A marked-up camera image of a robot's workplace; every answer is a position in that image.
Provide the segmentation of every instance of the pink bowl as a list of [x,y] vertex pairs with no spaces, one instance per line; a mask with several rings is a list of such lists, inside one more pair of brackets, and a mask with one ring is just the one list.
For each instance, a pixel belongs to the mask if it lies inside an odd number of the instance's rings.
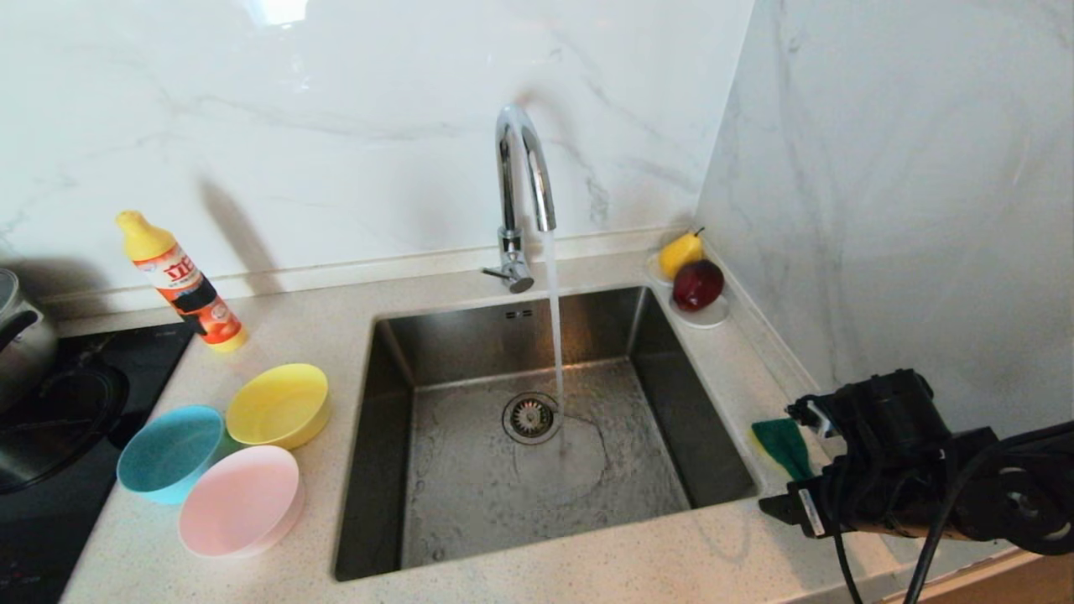
[[294,456],[264,445],[232,454],[194,485],[179,512],[179,540],[205,558],[248,558],[276,545],[305,503]]

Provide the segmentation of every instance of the pot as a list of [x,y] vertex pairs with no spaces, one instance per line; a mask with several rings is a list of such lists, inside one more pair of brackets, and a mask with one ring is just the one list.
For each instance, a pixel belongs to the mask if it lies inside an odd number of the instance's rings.
[[56,327],[15,273],[0,269],[0,413],[33,389],[54,360]]

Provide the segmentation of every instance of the running water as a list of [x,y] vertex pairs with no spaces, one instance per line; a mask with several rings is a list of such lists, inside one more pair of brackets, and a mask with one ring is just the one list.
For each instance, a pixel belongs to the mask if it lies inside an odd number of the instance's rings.
[[563,397],[563,334],[560,332],[560,284],[555,274],[555,232],[545,231],[545,265],[548,268],[548,302],[552,307],[552,349],[555,351],[555,402],[560,413],[567,414]]

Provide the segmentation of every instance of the countertop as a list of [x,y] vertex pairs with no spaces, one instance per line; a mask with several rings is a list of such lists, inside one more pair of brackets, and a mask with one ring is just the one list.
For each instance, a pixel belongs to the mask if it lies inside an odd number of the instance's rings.
[[[561,290],[643,285],[644,259],[644,253],[635,253],[563,261]],[[361,580],[333,578],[374,320],[546,297],[543,265],[533,269],[537,284],[520,296],[474,271],[231,301],[250,330],[249,343],[226,356],[192,342],[155,415],[189,404],[223,411],[246,380],[280,363],[323,369],[332,418],[319,436],[293,451],[307,488],[299,523],[257,558],[200,559],[178,541],[177,506],[157,505],[117,487],[63,602],[736,603],[810,595],[828,601],[824,592],[838,592],[842,577],[831,541],[808,540],[797,527],[764,516],[757,498]],[[788,396],[751,346],[740,320],[743,308],[732,304],[729,320],[698,330],[673,319],[667,300],[662,304],[760,494],[781,492],[788,478],[750,448],[746,434],[752,422],[781,417]],[[70,335],[174,320],[171,310],[161,308],[69,321],[61,331]],[[815,465],[827,462],[816,443],[809,446]],[[846,542],[855,575],[871,578],[877,595],[905,585],[916,542],[869,534],[851,534]],[[996,549],[993,544],[945,543],[932,576]]]

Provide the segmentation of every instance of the white marble wall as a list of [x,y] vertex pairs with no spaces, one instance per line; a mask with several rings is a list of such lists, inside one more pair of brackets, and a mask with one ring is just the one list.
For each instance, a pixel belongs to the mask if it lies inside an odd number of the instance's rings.
[[698,218],[822,388],[1072,417],[1069,0],[758,0]]
[[492,250],[511,100],[558,236],[686,221],[752,4],[11,3],[0,264],[41,294],[143,285],[112,222],[128,207],[212,275]]

